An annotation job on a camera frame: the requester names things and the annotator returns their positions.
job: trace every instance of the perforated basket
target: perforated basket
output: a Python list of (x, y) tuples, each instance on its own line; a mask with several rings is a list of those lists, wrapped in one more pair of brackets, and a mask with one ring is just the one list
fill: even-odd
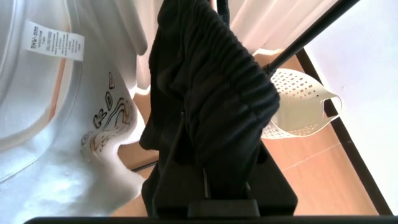
[(315, 134), (339, 115), (326, 117), (323, 102), (341, 99), (311, 76), (280, 68), (271, 78), (280, 95), (280, 108), (262, 130), (264, 139), (305, 137)]

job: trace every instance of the metal rod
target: metal rod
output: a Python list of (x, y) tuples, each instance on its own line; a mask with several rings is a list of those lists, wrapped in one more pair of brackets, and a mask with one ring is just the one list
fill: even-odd
[(288, 59), (304, 48), (317, 35), (322, 33), (330, 24), (334, 23), (340, 16), (353, 7), (359, 0), (339, 0), (326, 13), (324, 13), (310, 28), (308, 28), (300, 37), (298, 37), (290, 46), (288, 46), (275, 60), (263, 69), (272, 76), (275, 71), (283, 65)]

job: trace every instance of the clothing tag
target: clothing tag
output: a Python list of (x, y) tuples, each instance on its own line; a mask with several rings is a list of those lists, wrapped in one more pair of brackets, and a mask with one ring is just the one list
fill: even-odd
[(39, 54), (83, 61), (85, 37), (26, 21), (22, 47)]

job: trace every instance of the tile floor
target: tile floor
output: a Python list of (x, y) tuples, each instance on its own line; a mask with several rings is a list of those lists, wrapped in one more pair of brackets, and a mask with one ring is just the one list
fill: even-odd
[[(274, 57), (256, 55), (265, 65)], [(297, 58), (284, 68), (302, 71)], [(136, 96), (144, 119), (149, 117), (148, 96)], [(307, 138), (263, 140), (298, 196), (296, 215), (377, 215), (369, 195), (351, 165), (333, 128), (329, 125)], [(145, 151), (138, 144), (122, 146), (119, 156), (130, 168), (157, 159), (157, 152)], [(152, 168), (141, 171), (148, 177)], [(117, 210), (114, 216), (146, 216), (141, 197)]]

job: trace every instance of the black edge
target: black edge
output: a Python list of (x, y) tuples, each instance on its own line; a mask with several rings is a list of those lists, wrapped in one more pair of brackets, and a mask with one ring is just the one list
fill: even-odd
[[(297, 53), (296, 56), (302, 68), (304, 69), (304, 72), (322, 83), (305, 50), (302, 49)], [(326, 115), (328, 116), (333, 116), (337, 114), (336, 108), (333, 106), (333, 103), (331, 101), (325, 102), (324, 109)], [(368, 170), (368, 167), (366, 167), (366, 164), (362, 160), (362, 157), (359, 155), (359, 152), (355, 147), (354, 142), (349, 136), (348, 131), (341, 119), (335, 119), (331, 122), (331, 125), (333, 126), (333, 129), (335, 130), (335, 133), (340, 140), (340, 143), (343, 146), (348, 158), (350, 159), (356, 173), (358, 174), (359, 179), (361, 180), (366, 191), (368, 192), (369, 197), (372, 200), (377, 212), (380, 215), (392, 215), (391, 209), (389, 208), (386, 200), (382, 196), (379, 187), (377, 186), (370, 171)]]

